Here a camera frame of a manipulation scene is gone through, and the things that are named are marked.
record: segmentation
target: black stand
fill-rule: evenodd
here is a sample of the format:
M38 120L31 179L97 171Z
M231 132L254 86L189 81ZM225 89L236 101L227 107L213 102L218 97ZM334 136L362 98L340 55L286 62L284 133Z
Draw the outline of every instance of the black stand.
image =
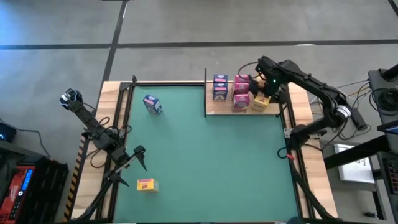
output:
M390 147L387 138L385 135L382 135L351 149L329 156L324 161L326 169L331 169L375 155L377 152L389 151Z

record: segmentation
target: wooden table frame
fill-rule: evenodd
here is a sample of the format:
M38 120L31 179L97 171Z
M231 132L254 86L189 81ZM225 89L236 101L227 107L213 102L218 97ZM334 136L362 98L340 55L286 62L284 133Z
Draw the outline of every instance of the wooden table frame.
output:
M206 96L206 82L204 81L164 81L164 82L136 82L136 86L202 86L204 87L204 97ZM298 124L308 124L313 121L312 113L307 97L307 92L295 84L289 84L288 91L290 98L286 105L279 105L279 108L287 108L284 110L281 119L285 128L293 128ZM132 105L132 96L134 92L134 85L131 82L104 82L101 90L96 119L100 120L106 116L111 118L109 123L114 126L122 127L128 124L130 109ZM311 145L319 147L319 142L309 140ZM309 185L313 194L317 197L319 202L326 208L326 210L337 217L337 211L331 193L328 176L325 165L323 163L322 153L314 148L304 146L303 150L292 151L291 153L296 158L295 165L300 172L303 180ZM89 159L86 155L94 151L95 147L87 140L81 140L81 145L76 159L75 170L68 196L67 209L64 213L64 221L80 216L86 207L94 199L96 193L100 190L103 174L112 168L112 163L105 152L100 152L93 159L95 164L105 163L104 169L94 169L90 166ZM294 191L296 195L296 204L298 214L303 218L314 220L319 218L319 214L314 211L312 205L305 198L301 188L294 183ZM97 209L92 218L104 219L108 221L113 220L114 206L116 204L116 196L118 185L113 185L104 199L104 203Z

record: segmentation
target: yellow box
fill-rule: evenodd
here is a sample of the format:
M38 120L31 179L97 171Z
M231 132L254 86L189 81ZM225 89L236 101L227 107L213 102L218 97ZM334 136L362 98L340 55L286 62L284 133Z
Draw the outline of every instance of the yellow box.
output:
M258 111L264 111L267 108L270 100L271 97L257 95L253 100L253 104L251 107Z
M158 192L159 184L153 178L137 180L137 190L142 192Z

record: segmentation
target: yellow and black hazard tape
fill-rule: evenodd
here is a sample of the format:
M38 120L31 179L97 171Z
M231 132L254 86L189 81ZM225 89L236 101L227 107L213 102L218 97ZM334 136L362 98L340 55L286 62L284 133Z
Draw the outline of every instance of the yellow and black hazard tape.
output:
M82 136L80 139L79 151L77 153L75 167L73 168L72 180L70 182L69 194L67 199L67 206L65 212L63 213L63 222L70 220L72 216L72 210L76 200L77 189L80 183L80 177L87 155L88 143L89 140L85 139Z

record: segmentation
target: computer monitor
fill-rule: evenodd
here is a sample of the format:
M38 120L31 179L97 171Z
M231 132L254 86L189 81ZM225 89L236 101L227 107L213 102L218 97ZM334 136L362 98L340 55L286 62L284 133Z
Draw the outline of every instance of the computer monitor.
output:
M379 125L377 127L377 130L390 134L398 134L398 120L387 124Z

